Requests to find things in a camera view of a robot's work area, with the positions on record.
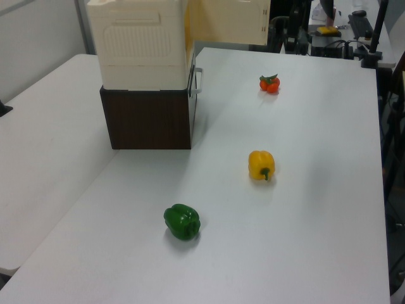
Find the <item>bell pepper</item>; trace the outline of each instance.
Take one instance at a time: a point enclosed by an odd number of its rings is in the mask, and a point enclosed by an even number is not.
[[[196,236],[201,226],[198,213],[193,208],[183,204],[175,204],[166,209],[163,218],[171,233],[184,241]]]
[[[274,174],[275,164],[273,155],[267,151],[253,151],[249,155],[249,175],[253,179],[265,179]]]

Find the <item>green bell pepper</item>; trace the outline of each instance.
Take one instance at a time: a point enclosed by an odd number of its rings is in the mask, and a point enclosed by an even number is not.
[[[193,208],[183,204],[175,204],[166,209],[163,218],[171,233],[184,241],[196,236],[201,226],[198,213]]]

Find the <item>white table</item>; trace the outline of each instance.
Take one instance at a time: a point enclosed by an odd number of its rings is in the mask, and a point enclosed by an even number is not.
[[[325,22],[312,20],[312,11],[319,4],[320,0],[314,0],[311,4],[311,15],[309,16],[309,24],[325,24]],[[353,11],[365,10],[367,12],[367,19],[370,22],[371,26],[374,28],[377,21],[378,10],[380,5],[378,0],[364,0],[364,5],[362,6],[353,6],[352,0],[334,0],[334,5],[336,6],[336,16],[335,16],[335,26],[347,25],[349,22],[349,15]],[[347,30],[340,30],[342,33],[343,40],[353,40],[353,31],[351,28]],[[385,28],[385,24],[381,29],[381,35],[379,44],[377,46],[377,51],[382,52],[382,59],[378,62],[379,68],[394,68],[396,65],[396,59],[392,51],[390,39]],[[352,43],[351,46],[356,49],[356,43]]]
[[[78,55],[0,118],[0,273],[12,275],[115,155],[96,56]]]
[[[192,149],[120,151],[0,303],[389,303],[375,71],[219,49],[197,65]],[[255,149],[269,183],[248,176]],[[175,203],[199,212],[197,239],[166,228]]]

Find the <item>yellow bell pepper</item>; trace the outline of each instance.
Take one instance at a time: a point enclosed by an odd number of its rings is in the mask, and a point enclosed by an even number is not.
[[[267,151],[253,151],[249,155],[249,175],[253,179],[265,179],[274,174],[275,164],[273,155]]]

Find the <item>cherry tomato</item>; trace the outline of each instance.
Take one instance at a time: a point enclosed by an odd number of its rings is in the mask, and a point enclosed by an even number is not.
[[[267,87],[267,93],[274,94],[278,91],[278,84],[269,84]]]
[[[265,91],[265,90],[267,90],[267,87],[268,87],[267,81],[260,80],[260,88]]]
[[[277,77],[274,78],[274,79],[272,80],[272,82],[274,82],[274,83],[276,83],[278,86],[280,86],[280,79],[278,79]]]

